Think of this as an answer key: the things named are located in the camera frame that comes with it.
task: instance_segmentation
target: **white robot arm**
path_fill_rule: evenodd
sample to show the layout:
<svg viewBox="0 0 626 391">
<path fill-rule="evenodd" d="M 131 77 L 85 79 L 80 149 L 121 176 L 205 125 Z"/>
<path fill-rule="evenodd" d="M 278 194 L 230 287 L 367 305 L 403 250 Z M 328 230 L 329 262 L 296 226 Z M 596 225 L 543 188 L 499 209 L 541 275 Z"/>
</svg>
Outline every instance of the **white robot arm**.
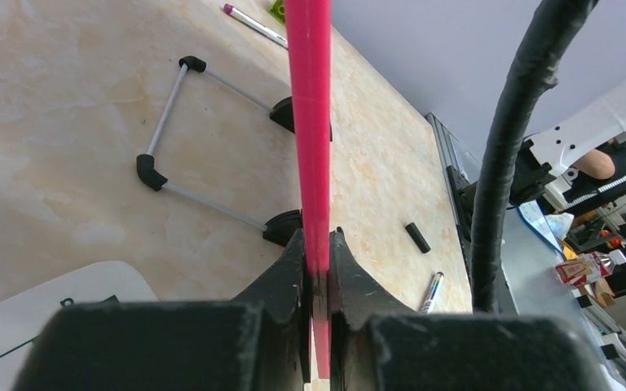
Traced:
<svg viewBox="0 0 626 391">
<path fill-rule="evenodd" d="M 550 167 L 548 176 L 554 177 L 545 184 L 546 200 L 556 210 L 563 210 L 567 201 L 562 193 L 570 189 L 569 180 L 576 176 L 570 170 L 572 164 L 623 133 L 626 133 L 626 81 L 573 117 L 528 138 L 531 154 L 539 165 Z"/>
</svg>

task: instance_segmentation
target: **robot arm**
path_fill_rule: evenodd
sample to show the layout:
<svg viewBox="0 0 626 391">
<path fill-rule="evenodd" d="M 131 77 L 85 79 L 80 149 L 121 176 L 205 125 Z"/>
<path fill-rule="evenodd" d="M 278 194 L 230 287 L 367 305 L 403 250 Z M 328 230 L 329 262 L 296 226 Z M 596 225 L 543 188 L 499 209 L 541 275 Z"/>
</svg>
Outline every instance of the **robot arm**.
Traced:
<svg viewBox="0 0 626 391">
<path fill-rule="evenodd" d="M 570 181 L 576 177 L 572 164 L 611 138 L 623 141 L 621 134 L 626 138 L 626 81 L 571 118 L 525 141 L 518 157 L 517 170 L 521 172 L 515 176 L 511 200 L 520 204 L 537 198 L 543 185 L 546 200 L 556 210 L 564 210 L 568 202 L 563 193 L 570 190 Z M 532 183 L 527 177 L 534 171 L 540 174 Z"/>
</svg>

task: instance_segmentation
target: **black hose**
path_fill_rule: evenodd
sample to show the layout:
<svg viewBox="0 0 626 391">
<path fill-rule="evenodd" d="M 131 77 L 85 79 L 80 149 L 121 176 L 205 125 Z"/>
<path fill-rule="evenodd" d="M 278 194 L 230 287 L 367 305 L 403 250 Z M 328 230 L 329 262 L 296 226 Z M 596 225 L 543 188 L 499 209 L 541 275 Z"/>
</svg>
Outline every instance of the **black hose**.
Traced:
<svg viewBox="0 0 626 391">
<path fill-rule="evenodd" d="M 496 310 L 495 280 L 514 162 L 539 97 L 558 83 L 562 54 L 598 0 L 543 0 L 510 66 L 488 135 L 471 226 L 474 309 Z"/>
</svg>

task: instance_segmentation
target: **white sign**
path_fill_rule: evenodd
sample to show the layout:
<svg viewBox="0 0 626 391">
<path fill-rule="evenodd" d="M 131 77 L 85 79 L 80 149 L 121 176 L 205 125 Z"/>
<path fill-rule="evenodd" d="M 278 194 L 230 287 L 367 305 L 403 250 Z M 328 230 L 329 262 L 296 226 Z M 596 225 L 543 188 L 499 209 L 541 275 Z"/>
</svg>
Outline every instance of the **white sign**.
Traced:
<svg viewBox="0 0 626 391">
<path fill-rule="evenodd" d="M 12 388 L 37 336 L 57 310 L 100 301 L 157 301 L 157 296 L 127 263 L 104 261 L 0 302 L 0 390 Z"/>
</svg>

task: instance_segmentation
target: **person's arm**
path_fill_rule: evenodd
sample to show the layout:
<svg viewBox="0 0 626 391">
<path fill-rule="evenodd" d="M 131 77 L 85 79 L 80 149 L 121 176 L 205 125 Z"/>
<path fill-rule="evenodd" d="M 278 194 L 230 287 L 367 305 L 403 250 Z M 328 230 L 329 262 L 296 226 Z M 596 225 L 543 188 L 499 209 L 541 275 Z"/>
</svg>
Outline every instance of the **person's arm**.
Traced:
<svg viewBox="0 0 626 391">
<path fill-rule="evenodd" d="M 615 175 L 615 164 L 611 157 L 605 152 L 596 149 L 580 157 L 579 160 L 572 164 L 572 167 L 599 180 L 611 179 Z"/>
</svg>

